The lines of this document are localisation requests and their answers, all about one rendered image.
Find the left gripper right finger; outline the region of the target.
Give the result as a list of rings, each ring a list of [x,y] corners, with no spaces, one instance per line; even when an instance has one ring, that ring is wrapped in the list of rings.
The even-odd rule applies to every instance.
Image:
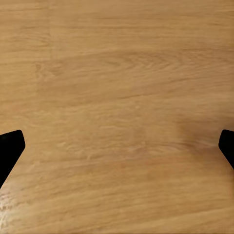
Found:
[[[218,146],[234,169],[234,132],[222,130]]]

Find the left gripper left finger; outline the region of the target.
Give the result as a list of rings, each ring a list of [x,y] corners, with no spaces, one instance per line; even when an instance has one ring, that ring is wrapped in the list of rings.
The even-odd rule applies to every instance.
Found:
[[[0,135],[0,188],[25,149],[21,130]]]

